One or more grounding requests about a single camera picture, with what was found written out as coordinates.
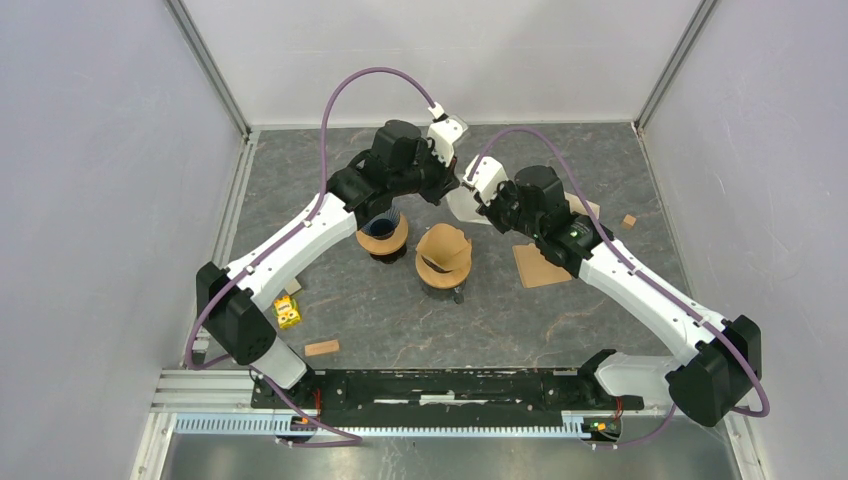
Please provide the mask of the white paper coffee filter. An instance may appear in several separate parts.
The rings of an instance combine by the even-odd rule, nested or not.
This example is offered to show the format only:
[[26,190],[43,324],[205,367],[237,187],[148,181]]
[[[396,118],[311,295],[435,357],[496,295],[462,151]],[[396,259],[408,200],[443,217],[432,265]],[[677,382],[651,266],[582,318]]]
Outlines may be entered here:
[[460,222],[489,225],[491,222],[478,212],[480,203],[474,198],[474,193],[466,186],[459,186],[445,196],[448,207]]

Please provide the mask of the orange black coffee filter box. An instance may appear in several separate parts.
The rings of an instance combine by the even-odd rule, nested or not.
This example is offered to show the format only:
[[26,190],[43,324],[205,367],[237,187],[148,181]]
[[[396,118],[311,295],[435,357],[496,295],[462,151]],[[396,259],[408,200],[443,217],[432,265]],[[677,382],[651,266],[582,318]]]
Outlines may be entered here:
[[586,207],[589,207],[589,209],[592,211],[593,215],[597,219],[600,218],[601,207],[598,204],[596,204],[592,201],[586,201],[586,204],[583,204],[583,202],[580,200],[580,198],[577,195],[569,193],[569,192],[565,193],[565,199],[568,202],[571,213],[573,213],[575,215],[586,215],[586,216],[588,216],[589,213],[588,213]]

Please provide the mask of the brown filter stack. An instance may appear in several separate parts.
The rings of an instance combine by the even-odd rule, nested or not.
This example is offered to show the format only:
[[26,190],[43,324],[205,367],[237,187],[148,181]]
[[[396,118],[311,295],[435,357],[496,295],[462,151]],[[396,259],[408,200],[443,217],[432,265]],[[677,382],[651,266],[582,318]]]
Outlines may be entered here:
[[573,279],[564,268],[546,260],[533,244],[514,245],[512,251],[521,284],[526,289],[565,283]]

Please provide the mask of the small blue ribbed dripper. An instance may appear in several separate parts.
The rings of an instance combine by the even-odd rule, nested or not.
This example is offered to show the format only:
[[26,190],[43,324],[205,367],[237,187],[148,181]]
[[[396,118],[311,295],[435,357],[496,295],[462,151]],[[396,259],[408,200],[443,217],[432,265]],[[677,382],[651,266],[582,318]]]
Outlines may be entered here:
[[398,228],[400,217],[400,210],[396,206],[391,206],[388,210],[370,220],[363,227],[363,232],[377,240],[388,239]]

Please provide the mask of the brown paper coffee filter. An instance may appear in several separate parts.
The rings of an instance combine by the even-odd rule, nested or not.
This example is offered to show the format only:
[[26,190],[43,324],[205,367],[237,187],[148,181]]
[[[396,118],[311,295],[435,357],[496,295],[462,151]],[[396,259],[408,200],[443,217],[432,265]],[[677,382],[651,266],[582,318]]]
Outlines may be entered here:
[[465,233],[446,223],[431,227],[416,246],[416,253],[444,270],[472,264],[472,243]]

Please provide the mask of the wooden ring dripper holder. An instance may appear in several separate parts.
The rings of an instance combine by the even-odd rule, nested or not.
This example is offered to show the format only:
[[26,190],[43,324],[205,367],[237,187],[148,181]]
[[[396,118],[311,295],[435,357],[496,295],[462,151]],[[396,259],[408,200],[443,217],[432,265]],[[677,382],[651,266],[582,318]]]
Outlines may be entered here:
[[471,266],[471,263],[467,263],[453,270],[444,270],[429,262],[421,254],[417,254],[415,257],[415,268],[419,278],[425,285],[439,290],[448,290],[460,286],[467,280]]

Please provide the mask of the clear glass coffee server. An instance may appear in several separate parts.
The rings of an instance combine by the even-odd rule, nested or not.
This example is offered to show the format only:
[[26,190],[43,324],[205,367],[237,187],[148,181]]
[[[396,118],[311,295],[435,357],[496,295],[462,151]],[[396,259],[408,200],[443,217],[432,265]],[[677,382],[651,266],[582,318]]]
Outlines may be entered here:
[[454,287],[450,288],[437,288],[431,286],[427,283],[422,284],[422,290],[425,294],[434,300],[438,301],[452,301],[455,304],[462,304],[465,300],[464,290],[466,283],[462,282]]

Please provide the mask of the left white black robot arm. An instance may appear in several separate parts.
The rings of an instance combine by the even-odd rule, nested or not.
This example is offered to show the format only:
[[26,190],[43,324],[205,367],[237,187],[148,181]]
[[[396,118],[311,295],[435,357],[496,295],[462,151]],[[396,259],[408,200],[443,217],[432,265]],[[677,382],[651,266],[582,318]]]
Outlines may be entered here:
[[290,407],[306,405],[314,381],[302,357],[266,319],[283,287],[326,250],[387,212],[394,199],[419,195],[438,205],[459,185],[455,147],[467,128],[443,115],[427,130],[389,120],[369,148],[324,180],[319,193],[288,224],[250,253],[196,274],[198,327],[237,364],[275,384]]

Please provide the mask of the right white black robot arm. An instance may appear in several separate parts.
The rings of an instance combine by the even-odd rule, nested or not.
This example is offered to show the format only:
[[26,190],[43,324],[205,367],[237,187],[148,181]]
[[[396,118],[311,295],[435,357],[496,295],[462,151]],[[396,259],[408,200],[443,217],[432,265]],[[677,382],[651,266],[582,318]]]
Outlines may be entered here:
[[547,166],[513,178],[488,159],[463,184],[475,213],[499,232],[521,233],[543,257],[600,290],[659,338],[670,358],[654,372],[660,391],[689,419],[713,427],[758,387],[762,333],[745,315],[729,320],[674,288],[614,238],[588,210],[577,210]]

